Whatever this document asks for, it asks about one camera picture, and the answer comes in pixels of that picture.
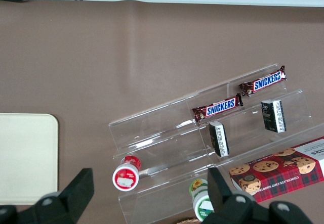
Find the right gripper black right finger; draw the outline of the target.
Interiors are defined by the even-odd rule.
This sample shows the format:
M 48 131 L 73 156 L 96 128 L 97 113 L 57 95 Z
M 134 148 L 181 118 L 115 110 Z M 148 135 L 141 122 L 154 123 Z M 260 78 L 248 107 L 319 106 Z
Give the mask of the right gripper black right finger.
M 232 193 L 215 167 L 208 170 L 208 195 L 214 212 L 203 223 L 255 223 L 253 201 L 244 194 Z

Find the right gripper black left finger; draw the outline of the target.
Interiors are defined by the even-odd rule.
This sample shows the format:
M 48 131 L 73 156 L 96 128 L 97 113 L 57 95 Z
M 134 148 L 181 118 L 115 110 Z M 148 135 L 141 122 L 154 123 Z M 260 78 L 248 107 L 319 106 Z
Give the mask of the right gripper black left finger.
M 36 203 L 36 222 L 77 223 L 93 195 L 93 170 L 84 168 L 58 196 L 47 196 Z

